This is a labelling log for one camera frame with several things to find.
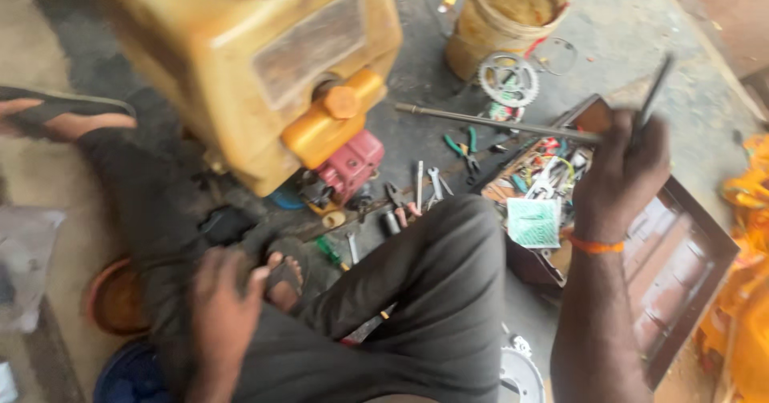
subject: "person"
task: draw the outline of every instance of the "person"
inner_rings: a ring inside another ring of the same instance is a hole
[[[133,115],[119,101],[0,87],[5,133],[73,143],[115,201],[179,401],[496,401],[505,235],[484,198],[439,203],[311,300],[285,251],[238,290],[246,254],[198,233],[183,203],[195,185],[138,144]],[[628,149],[630,134],[631,114],[615,113],[575,191],[584,250],[552,355],[557,401],[650,401],[616,246],[669,175],[668,138],[657,118]],[[360,345],[339,342],[393,303]]]

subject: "sandal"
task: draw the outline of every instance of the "sandal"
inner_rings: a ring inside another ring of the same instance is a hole
[[[281,259],[281,263],[273,268],[270,271],[269,277],[267,277],[267,291],[272,290],[281,281],[286,281],[291,285],[293,290],[296,290],[298,296],[302,296],[303,284],[299,282],[299,277],[297,277],[294,270],[288,266],[285,258],[291,257],[297,261],[302,268],[302,273],[306,274],[302,276],[303,281],[306,282],[309,277],[309,268],[307,263],[303,263],[306,261],[304,260],[304,254],[302,253],[303,245],[302,241],[298,238],[291,237],[281,238],[270,244],[267,250],[267,257],[277,251],[283,254],[283,258]]]
[[[25,136],[32,138],[48,138],[56,140],[43,124],[51,121],[62,113],[77,113],[84,116],[95,116],[103,113],[121,113],[136,118],[136,110],[123,101],[100,97],[87,97],[70,93],[52,91],[33,91],[21,87],[0,86],[0,101],[10,101],[18,98],[42,100],[35,107],[9,114],[3,118],[18,128]]]

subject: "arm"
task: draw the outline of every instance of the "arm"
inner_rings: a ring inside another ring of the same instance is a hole
[[[632,115],[618,112],[574,192],[574,236],[621,242],[670,176],[667,126],[652,118],[630,146]],[[651,393],[631,326],[620,253],[573,249],[551,370],[557,401],[649,402]]]
[[[187,403],[226,403],[235,392],[269,274],[267,268],[254,270],[242,298],[236,271],[244,259],[242,252],[211,248],[201,260],[191,294],[198,369],[187,390]]]

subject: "orange fuel cap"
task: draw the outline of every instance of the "orange fuel cap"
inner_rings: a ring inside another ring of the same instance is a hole
[[[349,86],[334,86],[323,99],[328,113],[335,119],[350,119],[360,113],[360,99]]]

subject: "hand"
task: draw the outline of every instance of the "hand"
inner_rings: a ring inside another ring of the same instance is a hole
[[[199,375],[213,381],[236,381],[246,348],[258,326],[269,270],[252,271],[248,292],[236,289],[238,265],[245,253],[209,248],[195,276],[192,331]]]
[[[652,117],[631,149],[633,113],[614,112],[590,171],[574,189],[574,236],[615,244],[670,177],[668,125]]]

